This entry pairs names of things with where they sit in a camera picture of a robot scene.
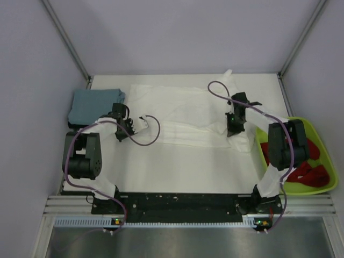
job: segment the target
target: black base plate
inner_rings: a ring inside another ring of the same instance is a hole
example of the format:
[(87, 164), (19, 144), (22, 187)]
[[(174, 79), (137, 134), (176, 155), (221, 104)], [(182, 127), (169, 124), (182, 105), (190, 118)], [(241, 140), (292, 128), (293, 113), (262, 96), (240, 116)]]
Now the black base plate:
[[(117, 192), (115, 197), (126, 207), (128, 223), (242, 222), (238, 204), (250, 200), (250, 195), (217, 193)], [(95, 198), (94, 204), (92, 214), (124, 214), (123, 209), (111, 200), (100, 202)], [(277, 203), (271, 206), (274, 213), (281, 212)]]

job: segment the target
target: metal floor panel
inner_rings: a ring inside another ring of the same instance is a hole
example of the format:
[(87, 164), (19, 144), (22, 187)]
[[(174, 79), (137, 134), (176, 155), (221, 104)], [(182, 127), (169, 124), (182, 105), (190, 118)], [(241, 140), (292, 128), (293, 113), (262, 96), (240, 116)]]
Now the metal floor panel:
[[(85, 228), (55, 228), (52, 240), (64, 247)], [(92, 232), (64, 252), (46, 258), (327, 258), (334, 257), (322, 218), (284, 218), (268, 235), (250, 228), (126, 228), (114, 236)]]

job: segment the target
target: blue folded cloth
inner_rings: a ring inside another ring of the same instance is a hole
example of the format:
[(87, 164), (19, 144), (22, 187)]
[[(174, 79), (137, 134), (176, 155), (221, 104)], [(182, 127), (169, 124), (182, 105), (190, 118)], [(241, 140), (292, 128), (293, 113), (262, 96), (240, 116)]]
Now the blue folded cloth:
[(90, 125), (112, 110), (113, 103), (123, 103), (125, 93), (115, 90), (76, 90), (68, 115), (72, 125)]

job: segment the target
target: white wall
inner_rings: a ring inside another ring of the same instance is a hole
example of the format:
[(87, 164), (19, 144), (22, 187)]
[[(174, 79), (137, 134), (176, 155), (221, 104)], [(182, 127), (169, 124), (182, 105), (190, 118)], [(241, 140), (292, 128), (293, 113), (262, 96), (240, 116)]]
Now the white wall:
[(51, 0), (97, 74), (280, 71), (319, 0)]
[(85, 81), (38, 0), (0, 4), (0, 257), (28, 257)]
[(331, 194), (344, 225), (344, 1), (332, 0), (285, 78), (298, 116), (323, 139), (340, 176)]

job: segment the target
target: white towel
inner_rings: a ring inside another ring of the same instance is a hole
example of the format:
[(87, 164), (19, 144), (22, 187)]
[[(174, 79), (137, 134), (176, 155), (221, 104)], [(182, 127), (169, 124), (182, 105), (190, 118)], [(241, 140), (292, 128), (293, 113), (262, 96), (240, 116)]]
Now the white towel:
[[(228, 70), (218, 81), (228, 87), (231, 95), (236, 88), (232, 71)], [(144, 114), (155, 116), (161, 124), (161, 135), (157, 142), (165, 144), (189, 145), (196, 147), (229, 148), (235, 147), (240, 152), (249, 152), (253, 140), (246, 132), (227, 138), (225, 113), (232, 111), (223, 99), (210, 94), (204, 88), (182, 88), (131, 85), (127, 97), (131, 117)], [(227, 96), (221, 85), (214, 84), (212, 90)], [(149, 141), (157, 134), (157, 127), (149, 123), (149, 129), (135, 136), (137, 140)]]

